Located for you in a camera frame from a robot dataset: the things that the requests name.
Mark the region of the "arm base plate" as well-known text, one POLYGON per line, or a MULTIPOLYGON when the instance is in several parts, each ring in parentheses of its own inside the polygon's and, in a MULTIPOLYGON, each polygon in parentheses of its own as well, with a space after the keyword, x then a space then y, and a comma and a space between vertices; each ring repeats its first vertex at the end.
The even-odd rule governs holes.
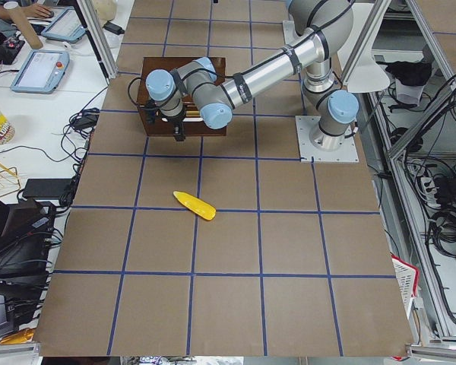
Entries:
POLYGON ((299 159, 303 163, 359 163, 353 130, 347 125, 340 136, 325 135, 319 116, 296 116, 299 159))

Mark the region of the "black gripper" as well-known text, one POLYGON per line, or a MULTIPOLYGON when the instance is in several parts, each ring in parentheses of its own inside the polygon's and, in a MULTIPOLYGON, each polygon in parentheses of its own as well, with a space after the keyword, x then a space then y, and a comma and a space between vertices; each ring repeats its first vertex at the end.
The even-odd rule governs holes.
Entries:
POLYGON ((185 107, 174 116, 166 116, 153 100, 146 103, 146 133, 173 133, 176 141, 184 141, 185 107))

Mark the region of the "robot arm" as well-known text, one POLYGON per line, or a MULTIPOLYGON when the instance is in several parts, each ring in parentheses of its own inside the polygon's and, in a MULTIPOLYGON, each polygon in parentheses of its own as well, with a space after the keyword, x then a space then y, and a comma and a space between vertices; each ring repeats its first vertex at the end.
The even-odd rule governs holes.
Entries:
POLYGON ((306 80, 328 90, 333 76, 324 68, 345 44, 353 27, 352 1, 288 1, 296 37, 275 54, 251 68, 227 76, 216 84, 219 75, 208 57, 194 59, 171 71, 155 69, 145 80, 156 109, 174 125, 176 137, 184 139, 183 100, 191 97, 204 124, 213 130, 226 127, 233 110, 302 70, 313 69, 306 80))

